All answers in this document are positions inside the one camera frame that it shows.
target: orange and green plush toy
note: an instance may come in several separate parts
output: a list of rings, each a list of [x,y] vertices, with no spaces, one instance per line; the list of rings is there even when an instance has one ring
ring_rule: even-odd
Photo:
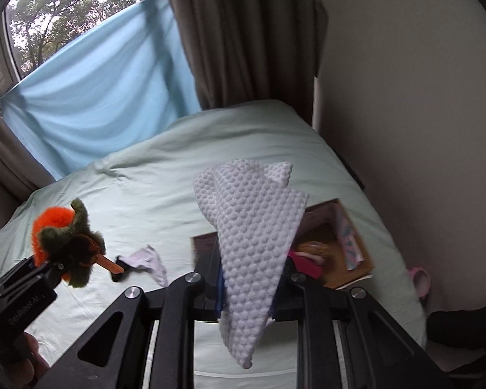
[[[35,266],[71,255],[75,261],[62,278],[75,288],[88,283],[94,263],[114,274],[123,272],[122,267],[104,256],[105,241],[99,232],[90,230],[88,212],[81,199],[74,199],[70,206],[72,209],[47,208],[34,221],[31,241]]]

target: blue cloth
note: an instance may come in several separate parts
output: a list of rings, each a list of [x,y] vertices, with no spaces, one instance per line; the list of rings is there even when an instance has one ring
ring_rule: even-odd
[[[56,179],[200,111],[169,0],[143,0],[80,36],[0,108]]]

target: mattress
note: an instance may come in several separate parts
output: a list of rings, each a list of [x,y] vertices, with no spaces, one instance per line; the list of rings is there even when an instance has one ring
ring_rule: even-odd
[[[152,139],[34,192],[0,230],[0,276],[31,254],[31,224],[45,208],[68,206],[80,197],[91,229],[105,238],[108,257],[150,244],[169,279],[178,278],[194,267],[190,238],[214,230],[198,209],[193,178],[209,166],[242,158],[291,162],[290,185],[309,193],[308,205],[341,200],[375,264],[373,277],[361,286],[424,344],[423,310],[378,214],[324,140],[293,109],[273,100],[187,116]],[[159,288],[145,272],[131,272],[114,283],[100,267],[86,288],[61,283],[56,301],[28,329],[38,339],[40,353],[55,362],[131,285],[145,291]],[[195,387],[295,387],[295,370],[296,323],[268,326],[248,370],[229,355],[217,324],[196,323]]]

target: cardboard box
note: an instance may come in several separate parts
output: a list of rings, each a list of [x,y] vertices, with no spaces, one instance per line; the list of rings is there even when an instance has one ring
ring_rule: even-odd
[[[210,253],[217,238],[216,232],[193,237],[196,258]],[[329,200],[306,209],[292,247],[295,249],[298,244],[308,241],[331,247],[331,255],[322,266],[320,278],[326,287],[340,289],[372,276],[371,256],[340,200]]]

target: silver bolt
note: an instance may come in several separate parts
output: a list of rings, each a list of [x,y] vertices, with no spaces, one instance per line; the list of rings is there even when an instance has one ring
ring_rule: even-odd
[[[367,295],[366,290],[364,290],[361,287],[351,288],[350,292],[351,292],[351,297],[358,298],[359,300],[362,299],[362,298],[365,298],[365,296]]]
[[[293,282],[297,282],[298,284],[300,284],[306,280],[306,275],[302,272],[293,272],[290,275],[290,279],[293,280]]]
[[[190,284],[198,282],[201,278],[202,276],[198,272],[189,272],[187,275],[185,275],[185,280]]]
[[[139,295],[140,295],[139,287],[126,288],[126,290],[124,291],[124,296],[126,298],[137,298]]]

